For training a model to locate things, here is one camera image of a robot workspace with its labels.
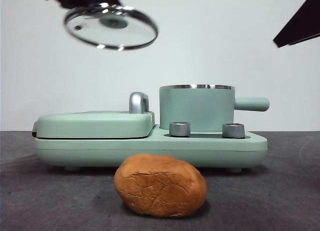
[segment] dark gray tabletop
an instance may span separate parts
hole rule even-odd
[[[319,231],[320,132],[256,132],[263,163],[242,173],[201,168],[207,200],[193,216],[154,218],[126,208],[115,168],[66,172],[35,155],[31,132],[1,132],[3,231]]]

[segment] appliance base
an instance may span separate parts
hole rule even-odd
[[[171,137],[154,126],[144,138],[44,139],[35,138],[36,155],[44,163],[76,171],[81,167],[118,167],[128,156],[169,155],[195,167],[226,168],[230,172],[254,167],[268,152],[267,139],[246,132],[246,138],[223,138],[221,132]]]

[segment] white wall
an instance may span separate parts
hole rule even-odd
[[[225,84],[265,96],[267,112],[235,111],[251,131],[320,130],[320,38],[278,49],[276,34],[304,0],[121,0],[149,14],[156,42],[100,50],[69,36],[53,1],[1,0],[1,130],[41,115],[128,110],[145,92],[159,122],[159,87]]]

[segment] bread roll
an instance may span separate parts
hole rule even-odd
[[[134,212],[155,217],[192,215],[205,202],[207,184],[186,161],[167,155],[129,156],[114,175],[114,186]]]

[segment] saucepan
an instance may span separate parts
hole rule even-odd
[[[235,87],[216,84],[183,84],[160,87],[160,128],[188,122],[190,131],[221,132],[223,124],[234,122],[234,110],[266,111],[266,97],[237,97]]]

